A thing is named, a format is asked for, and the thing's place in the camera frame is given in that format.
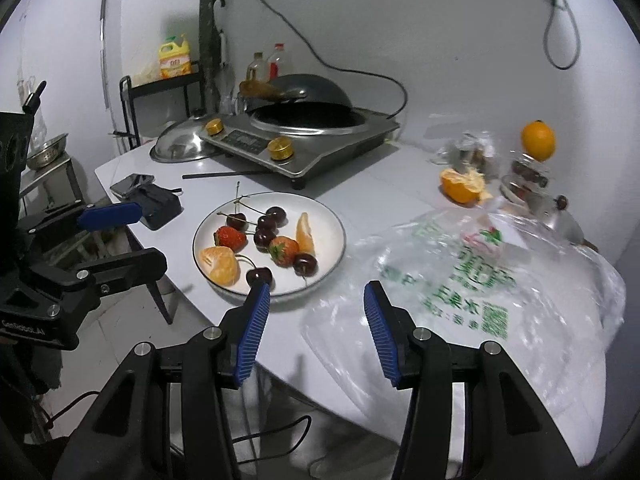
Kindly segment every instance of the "induction cooker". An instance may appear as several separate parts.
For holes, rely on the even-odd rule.
[[[274,104],[251,113],[223,118],[223,130],[200,137],[224,152],[287,177],[293,189],[303,189],[308,179],[356,158],[382,144],[399,124],[385,114],[318,103]],[[268,144],[290,141],[292,155],[274,160]]]

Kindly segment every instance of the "gold knob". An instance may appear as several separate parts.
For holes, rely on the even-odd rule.
[[[213,136],[213,135],[217,135],[222,130],[224,130],[225,125],[222,124],[221,119],[212,119],[206,124],[205,129],[210,136]]]
[[[267,150],[273,160],[285,160],[293,155],[291,140],[287,137],[276,137],[267,144]]]

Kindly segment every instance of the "plate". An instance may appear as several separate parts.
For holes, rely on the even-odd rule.
[[[246,196],[242,199],[244,204],[251,206],[258,211],[266,211],[272,206],[280,206],[287,213],[286,224],[278,228],[278,236],[287,236],[296,239],[296,225],[303,212],[309,215],[309,225],[316,248],[316,259],[318,269],[313,276],[306,279],[298,276],[292,267],[279,267],[269,256],[269,253],[261,253],[254,244],[254,237],[247,235],[246,245],[238,251],[249,257],[257,267],[269,267],[273,274],[273,286],[271,287],[272,298],[290,298],[294,295],[312,288],[325,277],[327,277],[337,267],[344,254],[346,246],[346,234],[340,219],[327,206],[308,198],[306,196],[293,193],[266,192]],[[207,248],[215,245],[214,233],[219,227],[226,224],[226,217],[218,213],[231,214],[234,212],[234,200],[230,200],[224,205],[212,211],[200,224],[193,237],[193,259],[198,269],[207,281],[216,289],[228,292],[236,298],[244,298],[249,293],[250,287],[244,275],[252,268],[249,262],[238,260],[240,265],[240,277],[231,286],[219,286],[213,283],[206,274],[206,270],[200,265],[197,255]],[[246,215],[249,222],[255,222],[260,213],[252,211],[242,205],[238,205],[238,212]],[[253,231],[253,225],[249,224],[247,231]]]

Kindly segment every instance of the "green qr code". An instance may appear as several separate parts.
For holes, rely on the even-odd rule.
[[[495,337],[507,339],[508,311],[497,305],[485,303],[482,308],[482,331]]]

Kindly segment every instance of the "yellow detergent bottle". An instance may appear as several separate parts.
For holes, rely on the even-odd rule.
[[[166,39],[166,43],[158,50],[160,60],[160,77],[169,79],[177,75],[191,73],[191,57],[189,42],[181,35],[182,44],[175,43],[176,37]]]

